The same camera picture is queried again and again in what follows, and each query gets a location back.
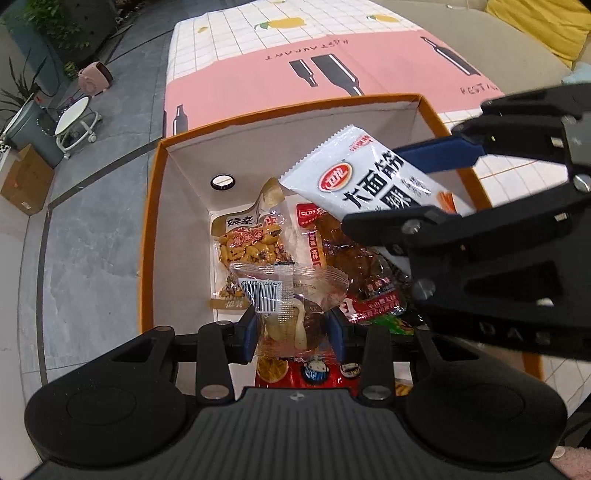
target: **pink space heater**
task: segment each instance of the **pink space heater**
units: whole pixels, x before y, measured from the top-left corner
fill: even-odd
[[[105,65],[99,61],[91,63],[78,72],[80,91],[95,96],[104,92],[113,83],[113,76]]]

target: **cardboard box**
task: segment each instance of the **cardboard box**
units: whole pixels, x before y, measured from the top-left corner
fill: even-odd
[[[0,194],[20,211],[31,216],[41,211],[45,204],[53,180],[53,170],[32,145],[23,148],[18,156],[20,161],[12,165]]]

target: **screw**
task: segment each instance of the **screw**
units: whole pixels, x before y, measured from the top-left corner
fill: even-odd
[[[591,177],[589,175],[585,175],[584,173],[581,175],[575,175],[573,179],[574,188],[582,193],[589,193],[591,192]]]
[[[205,385],[205,387],[201,389],[201,396],[208,400],[221,400],[226,398],[229,394],[230,390],[224,385]]]
[[[407,220],[402,226],[404,235],[414,235],[421,229],[421,222],[419,220]]]
[[[435,293],[435,284],[428,278],[420,278],[413,284],[412,293],[417,300],[428,300]]]
[[[369,400],[385,400],[392,395],[392,390],[382,385],[370,385],[363,389],[363,396]]]

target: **red logo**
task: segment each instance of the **red logo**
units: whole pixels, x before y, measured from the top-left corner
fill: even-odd
[[[328,169],[320,177],[318,188],[323,192],[335,192],[340,190],[349,182],[353,167],[346,162],[339,163]]]
[[[242,242],[243,242],[242,235],[240,235],[240,234],[234,235],[232,237],[232,241],[230,243],[228,243],[228,247],[230,247],[230,248],[239,247],[240,245],[242,245]]]
[[[314,203],[298,203],[295,206],[297,213],[297,222],[300,226],[311,224],[326,210],[316,206]]]
[[[365,145],[369,145],[372,142],[372,140],[373,139],[368,134],[363,134],[351,144],[349,150],[351,152],[354,152],[358,148],[364,147]]]
[[[274,217],[273,215],[265,215],[265,217],[262,220],[262,224],[263,225],[277,225],[277,217]]]

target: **round hole in box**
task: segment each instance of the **round hole in box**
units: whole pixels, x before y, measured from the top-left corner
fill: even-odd
[[[210,183],[214,190],[220,190],[221,192],[231,189],[235,184],[236,180],[231,175],[217,175],[212,178]]]

